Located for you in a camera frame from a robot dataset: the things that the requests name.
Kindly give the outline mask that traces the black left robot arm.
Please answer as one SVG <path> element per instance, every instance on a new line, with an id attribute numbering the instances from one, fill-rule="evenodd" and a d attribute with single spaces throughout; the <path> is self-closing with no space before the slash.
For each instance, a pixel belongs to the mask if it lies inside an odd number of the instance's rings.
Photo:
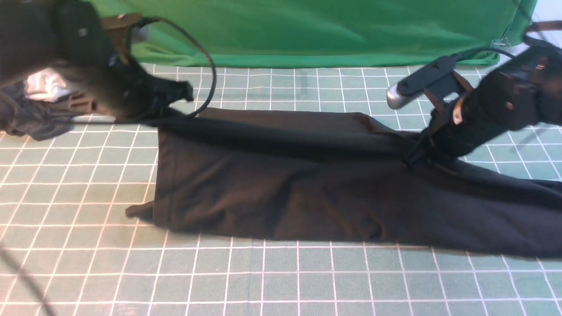
<path id="1" fill-rule="evenodd" d="M 121 120 L 158 118 L 193 87 L 154 77 L 133 58 L 132 30 L 153 22 L 139 13 L 101 18 L 82 0 L 3 0 L 1 85 L 51 68 Z"/>

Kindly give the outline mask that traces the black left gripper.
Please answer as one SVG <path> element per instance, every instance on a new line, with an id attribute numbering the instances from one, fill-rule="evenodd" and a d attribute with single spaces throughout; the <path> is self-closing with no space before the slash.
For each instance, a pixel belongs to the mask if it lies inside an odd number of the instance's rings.
<path id="1" fill-rule="evenodd" d="M 59 61 L 53 69 L 117 120 L 138 122 L 173 115 L 170 105 L 194 100 L 193 86 L 148 74 L 136 61 L 111 57 L 95 65 Z"/>

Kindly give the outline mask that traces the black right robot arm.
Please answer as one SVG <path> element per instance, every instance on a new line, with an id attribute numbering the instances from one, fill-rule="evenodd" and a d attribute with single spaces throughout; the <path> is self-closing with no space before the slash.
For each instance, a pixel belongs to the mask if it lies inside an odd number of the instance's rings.
<path id="1" fill-rule="evenodd" d="M 441 56 L 387 89 L 391 109 L 421 95 L 433 104 L 430 123 L 404 162 L 446 164 L 508 132 L 539 123 L 561 125 L 561 50 L 551 44 L 529 46 L 489 72 L 479 86 L 455 71 L 466 50 Z"/>

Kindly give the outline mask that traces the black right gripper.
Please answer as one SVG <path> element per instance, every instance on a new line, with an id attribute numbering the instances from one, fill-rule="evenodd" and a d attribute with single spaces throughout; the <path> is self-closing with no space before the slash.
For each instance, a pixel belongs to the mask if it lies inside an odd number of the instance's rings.
<path id="1" fill-rule="evenodd" d="M 406 166 L 445 165 L 501 134 L 537 124 L 538 73 L 530 68 L 495 70 L 477 88 L 433 110 L 429 126 L 403 158 Z"/>

